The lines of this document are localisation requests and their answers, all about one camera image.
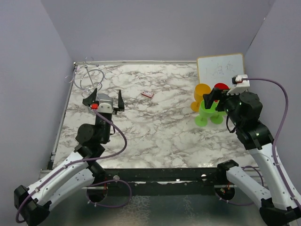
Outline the green wine glass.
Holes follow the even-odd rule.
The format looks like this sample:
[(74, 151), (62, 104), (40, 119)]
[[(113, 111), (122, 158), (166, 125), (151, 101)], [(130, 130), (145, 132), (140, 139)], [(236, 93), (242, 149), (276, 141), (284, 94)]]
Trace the green wine glass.
[(215, 111), (213, 115), (210, 117), (210, 120), (213, 124), (221, 124), (223, 122), (223, 117), (227, 115), (225, 111), (219, 112)]
[(199, 115), (195, 117), (194, 122), (199, 127), (205, 127), (208, 123), (208, 118), (213, 116), (216, 112), (217, 103), (213, 102), (209, 109), (205, 108), (205, 101), (200, 103)]

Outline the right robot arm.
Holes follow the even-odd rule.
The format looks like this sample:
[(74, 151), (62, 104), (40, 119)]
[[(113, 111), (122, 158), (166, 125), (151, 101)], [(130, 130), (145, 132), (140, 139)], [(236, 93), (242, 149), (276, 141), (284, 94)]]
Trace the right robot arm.
[(301, 196), (289, 193), (294, 187), (273, 147), (276, 139), (259, 120), (262, 103), (258, 95), (248, 91), (229, 95), (226, 89), (214, 88), (203, 98), (206, 109), (217, 101), (215, 109), (227, 114), (239, 141), (257, 163), (268, 187), (258, 184), (233, 160), (218, 164), (217, 181), (221, 184), (231, 182), (241, 189), (257, 206), (268, 226), (285, 226), (299, 219)]

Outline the orange wine glass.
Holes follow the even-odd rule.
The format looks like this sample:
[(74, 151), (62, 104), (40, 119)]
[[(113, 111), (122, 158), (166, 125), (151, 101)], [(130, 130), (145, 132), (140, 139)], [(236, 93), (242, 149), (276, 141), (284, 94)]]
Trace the orange wine glass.
[(194, 102), (191, 103), (190, 108), (194, 112), (199, 111), (200, 103), (203, 101), (203, 95), (209, 94), (211, 92), (211, 88), (204, 83), (200, 83), (195, 87), (194, 90)]

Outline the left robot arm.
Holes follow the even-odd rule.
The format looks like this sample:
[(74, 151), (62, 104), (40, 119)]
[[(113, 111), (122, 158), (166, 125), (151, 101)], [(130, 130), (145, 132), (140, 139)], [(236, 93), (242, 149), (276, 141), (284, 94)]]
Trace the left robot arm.
[(121, 93), (118, 93), (118, 106), (114, 107), (113, 99), (96, 89), (82, 103), (96, 113), (95, 123), (85, 123), (78, 128), (75, 138), (78, 145), (58, 167), (37, 182), (14, 190), (17, 223), (37, 226), (67, 194), (103, 182), (104, 170), (97, 160), (105, 151), (103, 145), (118, 130), (112, 116), (124, 111), (125, 104)]

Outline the red wine glass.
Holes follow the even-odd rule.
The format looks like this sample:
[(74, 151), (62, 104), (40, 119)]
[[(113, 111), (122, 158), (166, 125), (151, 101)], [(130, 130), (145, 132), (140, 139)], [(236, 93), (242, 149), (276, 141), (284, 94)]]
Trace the red wine glass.
[(222, 100), (227, 95), (229, 90), (230, 89), (226, 84), (216, 83), (212, 90), (214, 94), (214, 102), (218, 103), (220, 100)]

